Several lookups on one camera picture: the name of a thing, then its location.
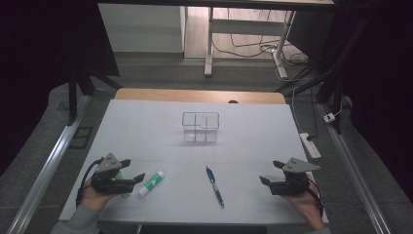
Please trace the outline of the clear plastic organizer box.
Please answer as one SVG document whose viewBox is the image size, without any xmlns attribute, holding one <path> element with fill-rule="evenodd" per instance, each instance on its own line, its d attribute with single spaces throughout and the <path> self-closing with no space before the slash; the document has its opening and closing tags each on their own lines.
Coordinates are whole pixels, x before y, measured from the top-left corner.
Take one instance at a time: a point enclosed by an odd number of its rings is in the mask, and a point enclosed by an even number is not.
<svg viewBox="0 0 413 234">
<path fill-rule="evenodd" d="M 216 142 L 220 128 L 217 112 L 184 112 L 181 125 L 186 142 Z"/>
</svg>

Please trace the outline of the blue pen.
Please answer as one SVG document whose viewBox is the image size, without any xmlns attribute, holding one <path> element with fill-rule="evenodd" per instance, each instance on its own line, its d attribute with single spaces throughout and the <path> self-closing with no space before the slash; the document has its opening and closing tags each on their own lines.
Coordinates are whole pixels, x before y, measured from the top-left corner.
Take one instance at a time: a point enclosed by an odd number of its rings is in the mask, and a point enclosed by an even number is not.
<svg viewBox="0 0 413 234">
<path fill-rule="evenodd" d="M 207 176 L 208 176 L 208 178 L 209 178 L 209 180 L 210 180 L 210 182 L 211 182 L 212 188 L 213 188 L 213 190 L 214 190 L 214 193 L 215 193 L 215 196 L 216 196 L 216 198 L 217 198 L 217 200 L 218 200 L 219 205 L 221 206 L 222 209 L 224 209 L 224 208 L 225 208 L 225 205 L 224 205 L 223 198 L 222 198 L 222 196 L 221 196 L 221 194 L 220 194 L 220 191 L 219 191 L 219 189 L 218 189 L 218 187 L 217 187 L 217 185 L 216 185 L 216 181 L 215 181 L 215 177 L 214 177 L 213 171 L 212 171 L 209 167 L 206 167 L 206 174 L 207 174 Z"/>
</svg>

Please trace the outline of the person's left hand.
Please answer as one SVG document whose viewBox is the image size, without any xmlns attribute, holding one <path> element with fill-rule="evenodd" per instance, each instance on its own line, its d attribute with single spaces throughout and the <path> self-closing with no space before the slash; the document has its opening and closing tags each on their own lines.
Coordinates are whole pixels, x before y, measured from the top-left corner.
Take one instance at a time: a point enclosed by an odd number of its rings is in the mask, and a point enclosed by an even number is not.
<svg viewBox="0 0 413 234">
<path fill-rule="evenodd" d="M 108 202 L 115 198 L 116 194 L 101 194 L 92 188 L 92 180 L 89 178 L 83 185 L 82 199 L 80 204 L 101 212 Z"/>
</svg>

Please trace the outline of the aluminium floor rail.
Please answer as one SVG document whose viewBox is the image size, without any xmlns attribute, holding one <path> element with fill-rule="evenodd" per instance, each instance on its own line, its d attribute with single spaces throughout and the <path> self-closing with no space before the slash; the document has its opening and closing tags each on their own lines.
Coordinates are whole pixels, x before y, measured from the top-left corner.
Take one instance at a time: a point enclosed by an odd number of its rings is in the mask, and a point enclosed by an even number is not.
<svg viewBox="0 0 413 234">
<path fill-rule="evenodd" d="M 6 234 L 24 234 L 53 179 L 56 169 L 68 148 L 70 140 L 73 138 L 84 117 L 86 108 L 91 99 L 91 96 L 82 96 L 80 98 L 76 105 L 76 110 L 78 111 L 77 116 L 74 118 L 71 125 L 66 125 L 64 127 L 52 152 L 30 188 Z"/>
<path fill-rule="evenodd" d="M 339 134 L 331 124 L 325 122 L 322 122 L 322 124 L 326 126 L 329 135 L 338 150 L 338 153 L 349 174 L 349 177 L 352 180 L 358 197 L 365 207 L 365 210 L 375 229 L 376 234 L 393 234 L 382 210 L 379 207 L 377 200 L 375 199 L 369 189 L 369 186 L 367 185 L 367 182 L 361 173 L 361 169 L 357 165 L 357 162 L 354 159 L 353 153 L 351 152 L 349 145 L 345 141 L 345 138 L 342 134 Z"/>
</svg>

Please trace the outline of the black metal stand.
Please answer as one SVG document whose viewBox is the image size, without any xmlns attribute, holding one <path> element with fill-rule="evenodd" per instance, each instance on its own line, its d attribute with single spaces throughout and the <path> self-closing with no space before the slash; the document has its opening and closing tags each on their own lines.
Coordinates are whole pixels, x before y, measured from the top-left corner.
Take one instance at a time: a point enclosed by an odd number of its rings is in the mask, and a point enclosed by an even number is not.
<svg viewBox="0 0 413 234">
<path fill-rule="evenodd" d="M 86 96 L 92 96 L 95 92 L 95 86 L 93 84 L 92 78 L 95 77 L 99 81 L 108 85 L 109 87 L 118 91 L 122 89 L 122 86 L 107 75 L 103 75 L 92 68 L 79 68 L 69 75 L 68 80 L 68 96 L 69 96 L 69 118 L 68 126 L 74 124 L 78 116 L 78 101 L 77 101 L 77 88 L 80 88 L 82 93 Z"/>
<path fill-rule="evenodd" d="M 345 65 L 369 22 L 362 13 L 297 12 L 287 40 L 309 56 L 306 67 L 290 82 L 277 88 L 287 97 L 317 85 L 318 103 L 333 98 L 332 111 L 340 112 Z"/>
</svg>

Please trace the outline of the black curtain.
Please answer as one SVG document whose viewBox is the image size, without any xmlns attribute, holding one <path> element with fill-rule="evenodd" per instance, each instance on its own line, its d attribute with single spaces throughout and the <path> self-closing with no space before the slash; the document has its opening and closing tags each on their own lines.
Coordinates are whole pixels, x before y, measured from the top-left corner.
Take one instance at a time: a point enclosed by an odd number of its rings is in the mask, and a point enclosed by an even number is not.
<svg viewBox="0 0 413 234">
<path fill-rule="evenodd" d="M 0 176 L 71 77 L 117 76 L 99 0 L 0 0 Z"/>
<path fill-rule="evenodd" d="M 369 22 L 345 65 L 355 128 L 413 202 L 413 0 L 333 0 Z"/>
</svg>

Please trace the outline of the person's right hand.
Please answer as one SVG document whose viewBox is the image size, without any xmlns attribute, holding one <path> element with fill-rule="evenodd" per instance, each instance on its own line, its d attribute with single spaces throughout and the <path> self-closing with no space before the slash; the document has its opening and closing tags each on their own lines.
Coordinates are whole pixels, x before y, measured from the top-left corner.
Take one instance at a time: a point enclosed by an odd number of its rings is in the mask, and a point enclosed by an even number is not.
<svg viewBox="0 0 413 234">
<path fill-rule="evenodd" d="M 327 227 L 319 213 L 316 199 L 308 191 L 296 196 L 283 196 L 283 198 L 314 230 L 319 231 Z"/>
</svg>

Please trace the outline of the green and white glue stick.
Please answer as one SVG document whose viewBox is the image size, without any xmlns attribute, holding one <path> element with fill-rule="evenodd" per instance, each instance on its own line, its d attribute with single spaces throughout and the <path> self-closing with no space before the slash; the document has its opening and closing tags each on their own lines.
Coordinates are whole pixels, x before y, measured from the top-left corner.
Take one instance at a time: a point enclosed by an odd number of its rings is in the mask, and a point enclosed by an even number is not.
<svg viewBox="0 0 413 234">
<path fill-rule="evenodd" d="M 139 190 L 139 195 L 144 197 L 147 193 L 149 193 L 160 181 L 163 180 L 165 177 L 165 173 L 163 171 L 158 171 L 154 174 Z"/>
</svg>

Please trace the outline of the white-framed desk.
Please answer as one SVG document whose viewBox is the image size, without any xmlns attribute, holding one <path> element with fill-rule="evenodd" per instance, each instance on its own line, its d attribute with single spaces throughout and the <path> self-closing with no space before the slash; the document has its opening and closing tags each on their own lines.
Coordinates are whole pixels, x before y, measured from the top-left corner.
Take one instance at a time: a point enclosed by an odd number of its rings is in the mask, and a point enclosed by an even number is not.
<svg viewBox="0 0 413 234">
<path fill-rule="evenodd" d="M 208 29 L 206 44 L 205 77 L 212 74 L 212 36 L 214 33 L 279 36 L 278 46 L 271 52 L 281 78 L 287 73 L 281 54 L 293 17 L 297 11 L 328 12 L 334 8 L 333 0 L 97 0 L 104 4 L 207 7 Z M 260 9 L 286 11 L 283 22 L 254 21 L 246 19 L 216 19 L 216 8 Z"/>
</svg>

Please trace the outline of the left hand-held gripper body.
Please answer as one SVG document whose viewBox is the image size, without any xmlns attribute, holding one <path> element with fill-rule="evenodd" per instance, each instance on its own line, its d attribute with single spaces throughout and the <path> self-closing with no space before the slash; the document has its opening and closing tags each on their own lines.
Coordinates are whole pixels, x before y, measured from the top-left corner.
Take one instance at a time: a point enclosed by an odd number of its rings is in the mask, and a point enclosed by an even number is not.
<svg viewBox="0 0 413 234">
<path fill-rule="evenodd" d="M 92 188 L 101 194 L 132 193 L 134 183 L 132 179 L 116 179 L 117 173 L 123 169 L 112 153 L 101 159 L 93 176 Z"/>
</svg>

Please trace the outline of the small white adapter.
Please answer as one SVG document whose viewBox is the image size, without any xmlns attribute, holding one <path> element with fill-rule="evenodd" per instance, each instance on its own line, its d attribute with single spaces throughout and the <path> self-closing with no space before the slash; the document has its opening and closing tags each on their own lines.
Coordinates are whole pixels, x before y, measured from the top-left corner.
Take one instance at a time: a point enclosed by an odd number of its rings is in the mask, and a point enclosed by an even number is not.
<svg viewBox="0 0 413 234">
<path fill-rule="evenodd" d="M 339 111 L 337 113 L 328 113 L 326 115 L 323 116 L 324 122 L 329 124 L 332 123 L 336 120 L 336 118 L 338 117 L 338 115 L 341 113 L 342 109 L 339 109 Z"/>
</svg>

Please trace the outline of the wooden table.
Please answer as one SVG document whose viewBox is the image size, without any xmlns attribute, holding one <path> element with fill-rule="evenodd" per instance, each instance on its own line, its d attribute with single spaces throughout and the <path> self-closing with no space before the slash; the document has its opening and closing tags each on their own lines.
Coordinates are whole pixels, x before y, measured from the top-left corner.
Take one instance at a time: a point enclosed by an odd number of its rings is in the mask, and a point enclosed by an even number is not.
<svg viewBox="0 0 413 234">
<path fill-rule="evenodd" d="M 249 104 L 285 104 L 285 98 L 280 93 L 168 89 L 122 88 L 117 91 L 115 99 Z"/>
</svg>

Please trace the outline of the white power strip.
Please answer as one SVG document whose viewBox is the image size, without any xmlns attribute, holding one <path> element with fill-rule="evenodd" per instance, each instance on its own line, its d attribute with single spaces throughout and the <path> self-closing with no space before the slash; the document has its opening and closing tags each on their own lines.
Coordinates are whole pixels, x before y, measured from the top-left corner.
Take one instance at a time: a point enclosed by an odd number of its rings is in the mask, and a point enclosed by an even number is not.
<svg viewBox="0 0 413 234">
<path fill-rule="evenodd" d="M 303 145 L 307 149 L 312 159 L 319 159 L 321 157 L 319 150 L 313 142 L 312 137 L 307 133 L 302 133 L 299 135 Z"/>
</svg>

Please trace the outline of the white table cover sheet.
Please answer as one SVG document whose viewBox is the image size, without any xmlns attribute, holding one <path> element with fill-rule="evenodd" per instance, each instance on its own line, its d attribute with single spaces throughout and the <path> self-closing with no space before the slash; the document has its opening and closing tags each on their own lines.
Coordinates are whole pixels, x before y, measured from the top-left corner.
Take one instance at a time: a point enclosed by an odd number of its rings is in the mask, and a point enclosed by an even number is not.
<svg viewBox="0 0 413 234">
<path fill-rule="evenodd" d="M 217 112 L 217 141 L 186 142 L 184 112 Z M 131 160 L 122 171 L 126 178 L 151 178 L 158 171 L 165 177 L 144 197 L 133 192 L 112 199 L 100 213 L 102 222 L 271 225 L 303 220 L 259 179 L 281 181 L 283 172 L 273 161 L 306 157 L 286 104 L 113 99 L 85 163 L 109 153 Z M 224 209 L 206 167 L 213 171 Z"/>
</svg>

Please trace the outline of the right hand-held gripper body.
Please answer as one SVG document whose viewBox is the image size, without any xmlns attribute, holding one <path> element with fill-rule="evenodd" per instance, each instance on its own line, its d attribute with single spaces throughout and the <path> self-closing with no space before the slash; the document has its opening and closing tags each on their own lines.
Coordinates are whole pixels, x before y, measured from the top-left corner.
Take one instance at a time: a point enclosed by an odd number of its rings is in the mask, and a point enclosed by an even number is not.
<svg viewBox="0 0 413 234">
<path fill-rule="evenodd" d="M 270 190 L 273 195 L 295 196 L 304 193 L 310 186 L 307 172 L 319 170 L 320 166 L 291 157 L 282 167 L 284 181 L 275 182 Z"/>
</svg>

